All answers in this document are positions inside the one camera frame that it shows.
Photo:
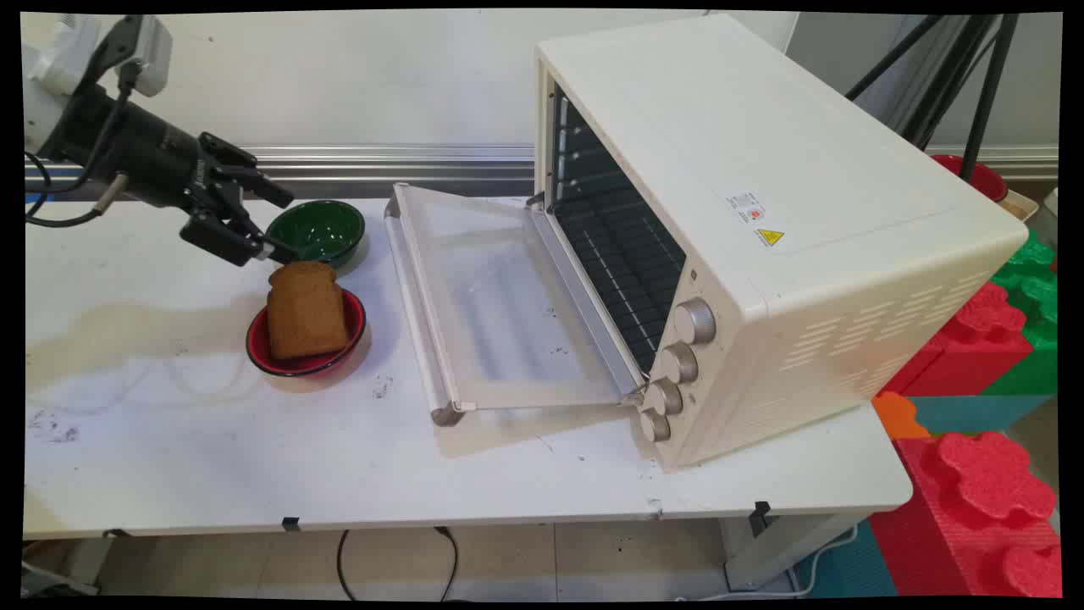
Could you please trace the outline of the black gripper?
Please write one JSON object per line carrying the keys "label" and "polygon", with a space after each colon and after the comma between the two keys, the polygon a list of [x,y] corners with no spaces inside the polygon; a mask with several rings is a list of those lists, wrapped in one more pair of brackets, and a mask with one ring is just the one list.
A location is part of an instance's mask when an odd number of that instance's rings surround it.
{"label": "black gripper", "polygon": [[103,184],[127,176],[131,196],[189,215],[182,241],[234,267],[253,259],[297,262],[298,251],[258,228],[244,202],[227,198],[240,186],[278,208],[294,202],[291,190],[256,169],[256,156],[209,132],[188,134],[131,102],[120,111],[116,104],[100,85],[75,94],[40,154],[78,164]]}

